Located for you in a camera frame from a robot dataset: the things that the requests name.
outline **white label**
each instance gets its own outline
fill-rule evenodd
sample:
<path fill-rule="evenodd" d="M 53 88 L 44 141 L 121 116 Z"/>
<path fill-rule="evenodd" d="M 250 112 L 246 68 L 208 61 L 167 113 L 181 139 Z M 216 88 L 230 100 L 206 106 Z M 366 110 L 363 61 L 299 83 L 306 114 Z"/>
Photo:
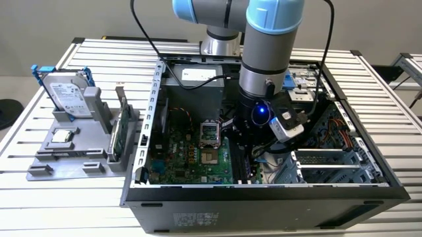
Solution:
<path fill-rule="evenodd" d="M 215 226 L 218 212 L 173 213 L 173 223 L 176 226 Z"/>
<path fill-rule="evenodd" d="M 51 87 L 63 109 L 68 114 L 75 117 L 91 115 L 80 89 L 75 84 L 51 83 Z"/>
<path fill-rule="evenodd" d="M 210 78 L 215 77 L 215 70 L 214 69 L 194 69 L 186 68 L 181 71 L 181 80 L 208 80 Z"/>

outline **blue clip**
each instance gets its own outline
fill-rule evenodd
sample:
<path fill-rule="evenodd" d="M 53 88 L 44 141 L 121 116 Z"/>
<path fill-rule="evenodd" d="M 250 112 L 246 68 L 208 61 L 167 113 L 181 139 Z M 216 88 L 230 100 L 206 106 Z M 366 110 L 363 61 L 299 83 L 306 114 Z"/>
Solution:
<path fill-rule="evenodd" d="M 287 71 L 283 82 L 283 89 L 292 90 L 296 87 L 295 81 L 291 78 L 290 72 Z"/>
<path fill-rule="evenodd" d="M 52 73 L 56 71 L 55 66 L 41 66 L 41 68 L 39 69 L 40 73 Z"/>
<path fill-rule="evenodd" d="M 266 161 L 266 159 L 255 159 L 255 161 L 258 162 L 258 163 L 268 163 L 268 161 Z"/>
<path fill-rule="evenodd" d="M 91 70 L 89 68 L 85 66 L 83 71 L 85 72 L 87 74 L 87 79 L 88 79 L 88 85 L 89 86 L 95 86 L 95 81 L 93 81 L 93 78 L 92 78 L 92 73 L 91 73 Z"/>
<path fill-rule="evenodd" d="M 43 81 L 41 81 L 41 78 L 40 78 L 40 75 L 37 72 L 37 68 L 39 68 L 39 65 L 33 64 L 31 67 L 32 75 L 33 75 L 35 79 L 37 80 L 39 85 L 43 85 Z"/>

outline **metal slotted table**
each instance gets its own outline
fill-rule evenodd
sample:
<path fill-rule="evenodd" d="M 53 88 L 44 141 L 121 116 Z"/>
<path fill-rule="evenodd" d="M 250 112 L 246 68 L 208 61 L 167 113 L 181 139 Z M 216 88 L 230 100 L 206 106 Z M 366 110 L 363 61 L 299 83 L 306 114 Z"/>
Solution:
<path fill-rule="evenodd" d="M 196 43 L 156 42 L 160 52 L 199 52 Z M 320 60 L 322 50 L 295 49 L 292 59 Z M 115 87 L 143 111 L 156 54 L 144 41 L 85 39 L 68 48 L 57 68 L 88 66 L 101 99 L 119 108 Z M 248 236 L 422 236 L 422 124 L 362 56 L 331 50 L 326 65 L 411 200 L 347 230 L 244 233 Z M 128 208 L 119 207 L 124 178 L 28 182 L 25 171 L 53 122 L 53 104 L 40 89 L 0 143 L 1 236 L 140 236 Z M 242 233 L 207 233 L 204 236 Z"/>

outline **robotic arm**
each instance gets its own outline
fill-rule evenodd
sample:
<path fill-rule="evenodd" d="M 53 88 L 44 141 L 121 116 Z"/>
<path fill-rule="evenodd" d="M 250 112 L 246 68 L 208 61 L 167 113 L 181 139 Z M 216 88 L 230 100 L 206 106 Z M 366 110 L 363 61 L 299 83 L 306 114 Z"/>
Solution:
<path fill-rule="evenodd" d="M 290 140 L 303 132 L 307 117 L 279 92 L 304 0 L 172 0 L 172 4 L 180 19 L 208 25 L 208 37 L 219 34 L 223 40 L 228 32 L 246 33 L 239 103 L 235 118 L 224 123 L 235 135 L 228 136 L 248 147 L 267 143 L 271 130 L 278 141 Z"/>

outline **green circuit board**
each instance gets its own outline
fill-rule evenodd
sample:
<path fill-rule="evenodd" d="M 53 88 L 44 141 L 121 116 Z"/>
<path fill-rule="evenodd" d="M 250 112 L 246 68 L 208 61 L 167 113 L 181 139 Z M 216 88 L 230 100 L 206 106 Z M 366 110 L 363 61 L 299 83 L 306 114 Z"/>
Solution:
<path fill-rule="evenodd" d="M 199 137 L 171 128 L 165 158 L 151 160 L 151 184 L 234 184 L 228 139 L 218 149 L 200 149 Z M 251 183 L 262 183 L 259 168 Z"/>

